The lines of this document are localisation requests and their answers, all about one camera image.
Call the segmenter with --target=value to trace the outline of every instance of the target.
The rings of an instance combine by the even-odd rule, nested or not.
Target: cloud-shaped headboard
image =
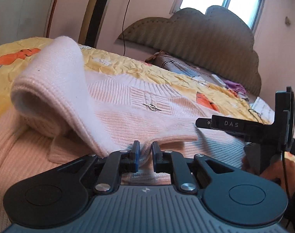
[[[164,50],[241,83],[254,95],[261,90],[258,55],[249,27],[234,13],[211,6],[206,14],[185,8],[171,18],[150,17],[124,30],[125,40]]]

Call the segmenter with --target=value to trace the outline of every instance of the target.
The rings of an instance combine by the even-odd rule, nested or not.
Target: screw
[[[95,189],[97,191],[100,191],[100,192],[106,192],[106,191],[109,191],[111,188],[111,186],[109,184],[106,184],[106,183],[100,183],[98,185],[95,186]]]
[[[184,191],[193,191],[196,189],[196,186],[192,183],[183,183],[180,188]]]

